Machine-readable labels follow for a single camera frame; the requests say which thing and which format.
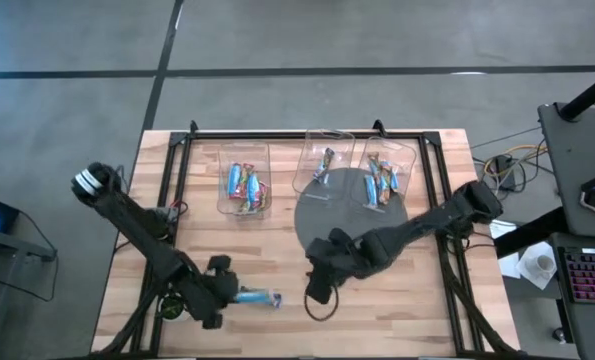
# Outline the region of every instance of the computer keyboard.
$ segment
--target computer keyboard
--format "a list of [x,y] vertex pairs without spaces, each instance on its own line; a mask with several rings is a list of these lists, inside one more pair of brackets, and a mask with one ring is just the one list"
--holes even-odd
[[595,254],[565,252],[574,302],[595,304]]

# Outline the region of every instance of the transparent container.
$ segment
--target transparent container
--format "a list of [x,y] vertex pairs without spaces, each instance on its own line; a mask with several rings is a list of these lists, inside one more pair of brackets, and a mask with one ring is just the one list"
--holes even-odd
[[[265,187],[266,193],[263,201],[260,196],[248,196],[249,184],[240,186],[236,192],[229,191],[229,178],[233,165],[239,165],[240,176],[245,168],[250,169],[257,177],[261,194],[261,188]],[[256,200],[260,203],[257,206],[251,205]],[[270,172],[270,152],[268,144],[263,142],[238,142],[223,144],[219,148],[219,199],[217,200],[217,210],[222,214],[232,216],[237,219],[262,219],[270,214],[272,203],[272,184]]]
[[[387,219],[392,214],[400,214],[416,160],[417,152],[401,142],[381,137],[366,140],[366,147],[359,161],[359,171],[353,173],[350,189],[353,207],[376,219]],[[391,176],[390,181],[383,180],[383,171]],[[369,199],[367,184],[367,181],[372,180],[367,179],[367,175],[374,179],[376,198],[372,201]],[[390,188],[386,191],[388,194],[382,195],[387,199],[386,204],[381,201],[383,197],[380,199],[380,186]]]
[[297,197],[334,200],[345,196],[355,137],[337,130],[308,130],[293,189]]

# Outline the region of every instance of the gray floor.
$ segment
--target gray floor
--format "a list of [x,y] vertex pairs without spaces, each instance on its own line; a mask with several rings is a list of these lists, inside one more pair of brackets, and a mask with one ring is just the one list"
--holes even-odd
[[[156,69],[172,7],[0,0],[0,71]],[[509,65],[595,65],[595,0],[187,0],[169,68]],[[190,119],[207,129],[344,128],[380,118],[389,127],[466,128],[477,144],[536,126],[538,105],[593,81],[595,73],[167,79],[154,128]],[[95,160],[130,173],[152,84],[0,80],[0,200],[29,212],[61,258],[54,301],[15,296],[1,359],[89,349],[116,231],[74,199],[69,180]],[[532,132],[474,155],[539,140]],[[558,201],[542,174],[505,200],[504,218],[529,221]],[[31,268],[24,285],[48,292],[52,268]],[[507,282],[522,348],[574,357],[574,347],[550,339],[554,301],[525,286]]]

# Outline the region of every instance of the wooden tabletop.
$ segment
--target wooden tabletop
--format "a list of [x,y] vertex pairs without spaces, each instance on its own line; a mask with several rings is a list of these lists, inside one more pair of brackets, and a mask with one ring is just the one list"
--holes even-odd
[[[476,179],[466,132],[461,129],[439,131],[452,189]],[[131,197],[144,207],[156,205],[169,134],[169,131],[144,133],[130,190]],[[416,151],[419,149],[415,141],[402,142]],[[216,208],[217,154],[222,143],[216,140],[192,143],[184,193],[189,211],[180,219],[177,247],[202,269],[210,256],[228,254],[242,285],[273,288],[283,295],[283,305],[278,310],[262,305],[230,305],[223,311],[224,325],[219,330],[202,330],[201,324],[192,320],[164,323],[161,356],[454,355],[434,236],[407,246],[389,269],[366,280],[348,280],[339,290],[340,306],[335,316],[323,323],[315,322],[303,308],[308,282],[305,273],[311,270],[311,265],[304,256],[293,224],[296,198],[292,179],[303,141],[268,141],[272,168],[271,216],[247,223],[234,222]],[[353,166],[357,166],[363,148],[364,140],[357,140]],[[436,188],[441,189],[432,147],[429,150]],[[180,157],[177,154],[177,163],[173,166],[173,182],[177,178]],[[405,207],[410,217],[429,209],[420,161],[413,167]],[[479,227],[477,231],[488,232],[486,227]],[[473,236],[471,241],[472,244],[490,243],[482,236]],[[518,349],[494,248],[471,249],[466,258],[475,302],[502,338]],[[132,246],[122,248],[115,255],[93,350],[107,345],[135,309],[144,267],[144,257]],[[310,305],[318,315],[330,310],[314,301]],[[465,312],[463,308],[460,310],[467,348],[470,348]],[[149,328],[144,335],[147,339],[150,339]]]

